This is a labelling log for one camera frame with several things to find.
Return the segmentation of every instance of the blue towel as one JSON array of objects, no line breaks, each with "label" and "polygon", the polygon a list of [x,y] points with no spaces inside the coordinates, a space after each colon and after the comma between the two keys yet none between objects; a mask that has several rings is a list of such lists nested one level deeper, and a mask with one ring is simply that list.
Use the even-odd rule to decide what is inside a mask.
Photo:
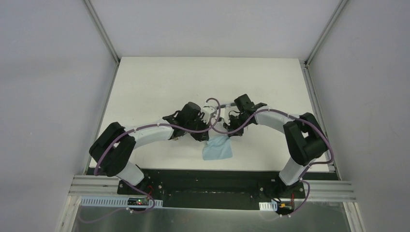
[{"label": "blue towel", "polygon": [[211,137],[202,150],[204,160],[222,160],[232,156],[231,142],[227,135]]}]

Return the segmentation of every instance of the light blue cloth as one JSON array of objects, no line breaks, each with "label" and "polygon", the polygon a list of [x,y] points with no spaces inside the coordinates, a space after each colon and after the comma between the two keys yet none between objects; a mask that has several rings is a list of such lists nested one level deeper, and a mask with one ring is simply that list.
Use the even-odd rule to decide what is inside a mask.
[{"label": "light blue cloth", "polygon": [[202,150],[204,160],[222,160],[232,156],[231,142],[227,135],[211,137]]}]

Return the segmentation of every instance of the white wall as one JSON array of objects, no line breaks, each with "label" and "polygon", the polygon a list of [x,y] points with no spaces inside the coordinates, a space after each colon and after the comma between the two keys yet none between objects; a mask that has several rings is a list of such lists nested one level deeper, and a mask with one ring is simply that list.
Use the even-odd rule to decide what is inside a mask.
[{"label": "white wall", "polygon": [[115,65],[82,1],[0,5],[0,230],[51,232]]},{"label": "white wall", "polygon": [[339,0],[93,0],[119,56],[305,60]]},{"label": "white wall", "polygon": [[353,0],[310,69],[367,231],[409,231],[410,1]]}]

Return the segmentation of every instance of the folded cloth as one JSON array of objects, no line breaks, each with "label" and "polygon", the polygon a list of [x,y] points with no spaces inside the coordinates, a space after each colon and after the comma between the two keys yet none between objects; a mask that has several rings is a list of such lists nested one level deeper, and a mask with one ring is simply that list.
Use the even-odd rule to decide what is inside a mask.
[{"label": "folded cloth", "polygon": [[202,150],[204,160],[222,160],[232,156],[231,142],[227,135],[211,137]]}]

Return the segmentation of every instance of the white tabletop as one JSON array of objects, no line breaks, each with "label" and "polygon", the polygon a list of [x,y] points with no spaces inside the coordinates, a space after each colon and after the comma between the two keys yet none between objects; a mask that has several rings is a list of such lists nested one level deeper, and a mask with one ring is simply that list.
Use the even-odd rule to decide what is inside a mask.
[{"label": "white tabletop", "polygon": [[[232,102],[244,93],[255,104],[303,114],[312,112],[307,92],[297,59],[123,57],[101,132],[115,121],[137,126],[170,115],[187,102],[202,107],[209,97]],[[232,158],[203,160],[205,144],[185,135],[140,147],[130,161],[141,168],[280,171],[290,157],[285,136],[261,125],[250,125],[242,137],[231,138]],[[95,167],[94,160],[90,166]],[[310,171],[329,169],[315,165]]]}]

